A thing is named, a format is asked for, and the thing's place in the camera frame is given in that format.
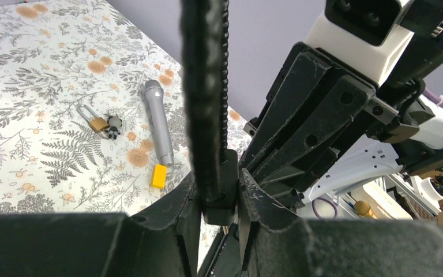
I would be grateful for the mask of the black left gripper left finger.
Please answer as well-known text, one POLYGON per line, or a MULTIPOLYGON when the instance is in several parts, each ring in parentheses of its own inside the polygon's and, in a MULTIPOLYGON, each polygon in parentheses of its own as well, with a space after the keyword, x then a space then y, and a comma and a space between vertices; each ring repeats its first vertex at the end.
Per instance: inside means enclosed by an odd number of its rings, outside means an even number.
POLYGON ((191 175, 141 212, 0 215, 0 276, 195 276, 191 175))

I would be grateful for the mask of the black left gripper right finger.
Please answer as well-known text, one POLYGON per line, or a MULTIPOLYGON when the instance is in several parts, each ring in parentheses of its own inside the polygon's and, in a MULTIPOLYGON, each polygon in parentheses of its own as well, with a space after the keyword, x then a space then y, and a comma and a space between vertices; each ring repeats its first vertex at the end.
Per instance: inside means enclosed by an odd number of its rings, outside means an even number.
POLYGON ((248 276, 443 276, 443 230, 420 220, 304 219, 240 170, 248 276))

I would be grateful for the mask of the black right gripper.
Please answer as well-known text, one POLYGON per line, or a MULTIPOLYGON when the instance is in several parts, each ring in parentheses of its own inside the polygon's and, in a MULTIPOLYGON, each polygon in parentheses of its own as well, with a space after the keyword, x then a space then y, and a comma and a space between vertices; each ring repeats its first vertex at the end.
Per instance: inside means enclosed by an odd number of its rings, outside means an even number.
POLYGON ((377 84, 320 48, 293 45, 241 159, 265 190, 284 185, 316 199, 383 175, 416 172, 433 151, 412 143, 430 109, 425 84, 377 84))

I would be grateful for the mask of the small brass padlock keys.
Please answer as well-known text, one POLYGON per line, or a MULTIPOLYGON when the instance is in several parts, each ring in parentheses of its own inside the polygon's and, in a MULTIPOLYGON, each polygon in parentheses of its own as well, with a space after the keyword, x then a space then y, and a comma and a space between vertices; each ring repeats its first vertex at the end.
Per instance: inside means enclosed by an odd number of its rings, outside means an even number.
POLYGON ((123 120, 119 117, 113 115, 109 115, 107 118, 100 117, 84 104, 78 104, 76 110, 96 133, 103 134, 110 140, 116 140, 121 135, 123 120))

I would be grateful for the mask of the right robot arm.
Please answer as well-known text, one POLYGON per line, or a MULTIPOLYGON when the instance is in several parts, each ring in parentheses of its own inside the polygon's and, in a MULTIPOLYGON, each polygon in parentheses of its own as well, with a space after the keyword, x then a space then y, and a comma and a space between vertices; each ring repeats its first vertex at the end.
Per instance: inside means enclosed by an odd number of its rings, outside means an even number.
POLYGON ((241 166, 304 203, 443 166, 443 1, 327 1, 285 60, 241 166))

